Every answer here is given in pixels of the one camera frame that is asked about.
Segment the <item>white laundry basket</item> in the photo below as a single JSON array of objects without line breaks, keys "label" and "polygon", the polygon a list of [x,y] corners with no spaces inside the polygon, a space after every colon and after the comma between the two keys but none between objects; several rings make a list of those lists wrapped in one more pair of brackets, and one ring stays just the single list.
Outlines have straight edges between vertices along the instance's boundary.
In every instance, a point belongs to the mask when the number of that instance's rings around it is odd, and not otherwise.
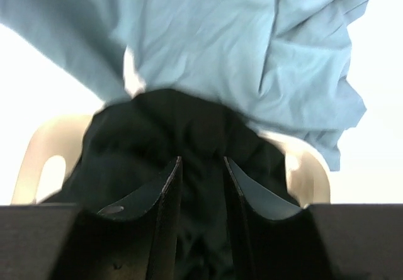
[{"label": "white laundry basket", "polygon": [[[11,204],[33,204],[45,163],[61,157],[65,177],[75,166],[82,148],[82,138],[92,115],[60,115],[45,121],[32,135],[23,157],[11,198]],[[287,188],[301,207],[330,203],[330,170],[323,156],[307,142],[281,133],[262,131],[259,136],[271,142],[285,155]]]}]

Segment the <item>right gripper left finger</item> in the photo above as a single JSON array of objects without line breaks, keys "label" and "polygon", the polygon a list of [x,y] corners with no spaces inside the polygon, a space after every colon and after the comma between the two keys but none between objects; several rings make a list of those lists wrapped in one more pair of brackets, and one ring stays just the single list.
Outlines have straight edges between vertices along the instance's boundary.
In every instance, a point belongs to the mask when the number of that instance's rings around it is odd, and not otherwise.
[{"label": "right gripper left finger", "polygon": [[112,222],[112,279],[173,278],[182,165],[174,158],[155,179],[97,212]]}]

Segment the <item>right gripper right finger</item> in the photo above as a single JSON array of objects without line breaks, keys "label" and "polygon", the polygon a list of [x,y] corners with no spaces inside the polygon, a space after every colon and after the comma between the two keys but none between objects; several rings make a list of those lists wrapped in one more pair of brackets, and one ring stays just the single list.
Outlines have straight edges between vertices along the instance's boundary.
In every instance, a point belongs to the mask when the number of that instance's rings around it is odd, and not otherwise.
[{"label": "right gripper right finger", "polygon": [[225,158],[224,192],[232,258],[238,279],[296,279],[292,244],[280,223],[301,207],[277,196]]}]

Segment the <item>black t shirt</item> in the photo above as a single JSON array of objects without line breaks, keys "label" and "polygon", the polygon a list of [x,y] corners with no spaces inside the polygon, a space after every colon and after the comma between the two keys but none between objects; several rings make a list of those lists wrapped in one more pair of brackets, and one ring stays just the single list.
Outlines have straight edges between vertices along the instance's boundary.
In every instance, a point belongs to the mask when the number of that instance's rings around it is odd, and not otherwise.
[{"label": "black t shirt", "polygon": [[286,199],[284,155],[238,114],[173,89],[146,92],[93,116],[81,157],[50,203],[100,211],[155,179],[176,157],[183,190],[176,279],[234,279],[222,168],[225,157]]}]

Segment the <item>teal blue t shirt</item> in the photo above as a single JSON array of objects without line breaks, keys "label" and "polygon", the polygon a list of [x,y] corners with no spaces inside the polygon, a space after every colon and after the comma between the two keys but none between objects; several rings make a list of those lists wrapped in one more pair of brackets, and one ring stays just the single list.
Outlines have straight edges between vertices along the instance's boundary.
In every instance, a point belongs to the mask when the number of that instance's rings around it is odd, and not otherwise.
[{"label": "teal blue t shirt", "polygon": [[1,0],[1,23],[100,99],[127,97],[131,50],[148,90],[171,87],[305,140],[340,168],[365,113],[347,81],[348,26],[369,0]]}]

